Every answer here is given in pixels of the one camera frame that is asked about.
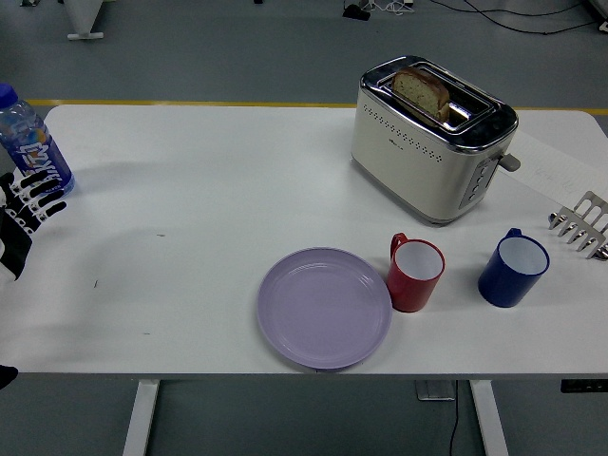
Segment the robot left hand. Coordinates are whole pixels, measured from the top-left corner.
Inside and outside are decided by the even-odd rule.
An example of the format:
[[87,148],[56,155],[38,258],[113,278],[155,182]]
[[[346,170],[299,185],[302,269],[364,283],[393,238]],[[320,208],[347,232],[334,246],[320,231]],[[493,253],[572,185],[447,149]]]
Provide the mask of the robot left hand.
[[58,184],[44,170],[20,180],[12,173],[1,176],[1,289],[23,273],[32,235],[67,207]]

